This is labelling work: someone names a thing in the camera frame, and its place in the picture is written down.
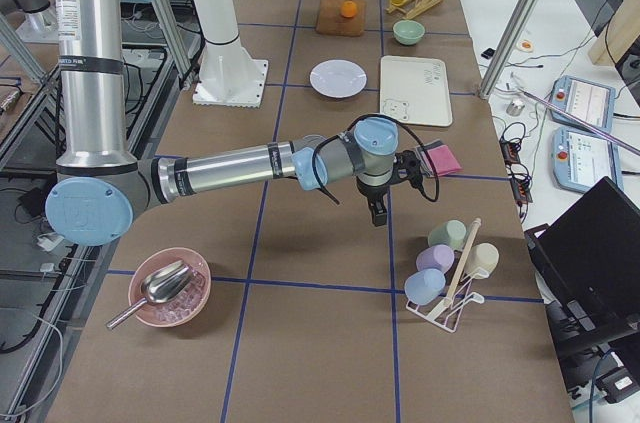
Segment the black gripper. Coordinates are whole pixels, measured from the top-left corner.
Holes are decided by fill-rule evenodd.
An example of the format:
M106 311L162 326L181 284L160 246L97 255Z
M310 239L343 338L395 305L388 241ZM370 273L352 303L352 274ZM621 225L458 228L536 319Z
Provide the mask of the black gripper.
M387 208L384 204L384 197L388 194L389 185L387 183L370 185L357 178L356 187L359 193L367 199L372 224L375 227L385 226L387 224Z

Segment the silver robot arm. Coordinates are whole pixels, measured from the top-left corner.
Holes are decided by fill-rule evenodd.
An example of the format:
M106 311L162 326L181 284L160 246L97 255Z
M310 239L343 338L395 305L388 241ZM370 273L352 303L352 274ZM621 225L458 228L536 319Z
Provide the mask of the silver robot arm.
M55 0L66 148L46 217L65 239L100 246L120 238L145 211L209 190L291 178L325 190L354 177L372 220L397 182L398 128L380 115L358 118L331 138L311 135L201 158L134 157L126 142L121 0Z

